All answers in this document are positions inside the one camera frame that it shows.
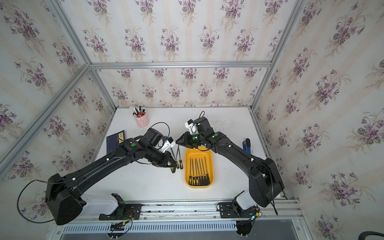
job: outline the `aluminum frame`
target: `aluminum frame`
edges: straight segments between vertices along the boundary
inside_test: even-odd
[[[93,63],[92,69],[145,68],[269,68],[271,61],[192,61],[192,62],[129,62]]]

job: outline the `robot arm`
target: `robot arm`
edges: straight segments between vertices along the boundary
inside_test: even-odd
[[[284,189],[284,184],[275,162],[261,159],[236,146],[226,135],[215,132],[205,117],[189,120],[186,124],[192,131],[185,132],[176,144],[187,148],[205,146],[223,155],[238,166],[249,178],[249,190],[235,197],[233,207],[239,215],[256,203],[266,207]]]
[[[161,151],[154,147],[162,138],[163,135],[160,132],[149,128],[144,136],[124,140],[114,152],[105,155],[76,172],[63,177],[59,174],[50,177],[47,184],[45,202],[56,223],[63,225],[80,215],[83,207],[87,206],[87,197],[81,197],[84,192],[120,167],[141,158],[146,158],[156,167],[170,167],[172,172],[175,172],[176,162],[172,158],[171,153],[166,151],[166,147],[163,147]],[[167,146],[175,144],[172,138],[169,138],[167,141]]]

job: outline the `wall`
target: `wall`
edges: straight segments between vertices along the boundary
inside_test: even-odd
[[[22,219],[16,211],[18,194],[33,179],[47,180],[55,173],[63,176],[89,164],[111,117],[106,102],[86,76],[2,179],[0,214],[9,216],[1,223],[2,238],[46,237],[52,222],[34,224]],[[20,210],[28,219],[53,219],[44,201],[45,189],[46,184],[34,182],[21,195]],[[16,224],[21,224],[23,231],[15,231]]]
[[[249,106],[266,68],[119,69],[99,72],[115,104]]]
[[[0,159],[81,63],[44,1],[0,1]]]
[[[68,0],[92,62],[269,60],[294,0]]]
[[[81,63],[45,1],[0,0],[0,159],[61,92]],[[88,164],[111,118],[90,77],[84,78],[51,121],[0,180],[1,239],[44,239],[52,222],[28,223],[16,210],[22,188]],[[45,184],[20,199],[25,217],[52,219]]]
[[[257,116],[315,239],[383,232],[384,2],[310,0]]]

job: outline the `screwdriver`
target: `screwdriver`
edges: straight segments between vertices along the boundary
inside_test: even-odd
[[[207,177],[205,176],[204,168],[201,168],[200,158],[199,158],[199,164],[200,164],[200,171],[203,171],[202,176],[201,176],[201,180],[203,181],[204,186],[207,186],[209,183],[207,183]]]
[[[189,185],[192,186],[192,174],[191,174],[191,171],[192,171],[192,161],[190,161],[191,163],[191,167],[189,168]]]
[[[179,169],[179,164],[177,163],[177,152],[176,152],[176,157],[175,157],[175,154],[173,153],[173,150],[172,150],[172,148],[170,148],[170,150],[171,150],[171,152],[172,152],[172,155],[173,155],[173,158],[175,159],[175,162],[176,162],[176,167],[177,167],[177,169]]]
[[[207,160],[205,159],[205,156],[204,156],[204,161],[205,161],[205,169],[207,170],[207,174],[206,174],[207,182],[208,182],[208,184],[210,184],[211,181],[209,180],[208,167],[207,167]]]
[[[196,169],[197,169],[197,178],[199,179],[200,186],[204,186],[204,182],[201,179],[201,174],[199,171],[199,166],[197,165],[197,159],[195,158],[195,164],[196,164]]]
[[[193,168],[193,160],[191,158],[191,162],[192,162],[192,179],[193,179],[193,186],[198,186],[199,185],[199,180],[196,178],[196,175],[195,175],[195,169]]]

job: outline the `white table surface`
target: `white table surface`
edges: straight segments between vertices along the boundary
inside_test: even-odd
[[[112,120],[108,134],[125,130],[126,138],[144,135],[147,128],[156,122],[166,122],[170,127],[170,136],[176,141],[187,131],[184,123],[195,120],[200,112],[205,111],[214,131],[220,131],[232,142],[242,148],[242,142],[251,140],[252,154],[265,159],[265,154],[257,136],[248,108],[147,108],[150,123],[146,128],[137,127],[132,116],[132,109],[120,108]],[[163,135],[168,134],[165,124],[157,124],[155,129]],[[185,151],[180,147],[180,154],[185,163]],[[176,154],[177,145],[173,147]],[[106,155],[106,139],[97,159]],[[208,188],[194,189],[184,181],[184,169],[154,167],[131,163],[112,172],[86,191],[92,195],[119,194],[125,201],[129,200],[197,200],[197,199],[232,199],[243,190],[248,189],[248,177],[229,159],[212,152],[215,181]]]

